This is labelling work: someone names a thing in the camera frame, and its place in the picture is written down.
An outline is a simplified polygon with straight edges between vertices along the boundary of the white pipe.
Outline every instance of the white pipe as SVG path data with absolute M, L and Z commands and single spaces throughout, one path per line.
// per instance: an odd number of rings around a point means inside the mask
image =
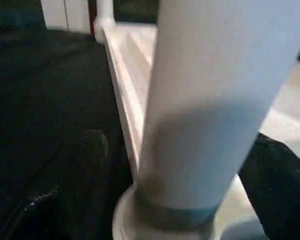
M 104 27 L 115 25 L 113 0 L 97 0 L 96 11 L 96 19 L 94 21 L 95 39 L 99 43 L 104 43 Z
M 213 213 L 300 51 L 300 0 L 162 0 L 137 192 Z

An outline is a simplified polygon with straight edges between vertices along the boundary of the black fabric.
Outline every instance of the black fabric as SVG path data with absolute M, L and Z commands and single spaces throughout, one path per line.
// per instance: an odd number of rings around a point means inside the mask
M 105 145 L 86 148 L 91 131 L 106 139 L 104 159 Z M 105 48 L 90 35 L 1 29 L 0 239 L 111 239 L 131 183 Z
M 239 177 L 271 240 L 300 240 L 300 159 L 259 134 Z

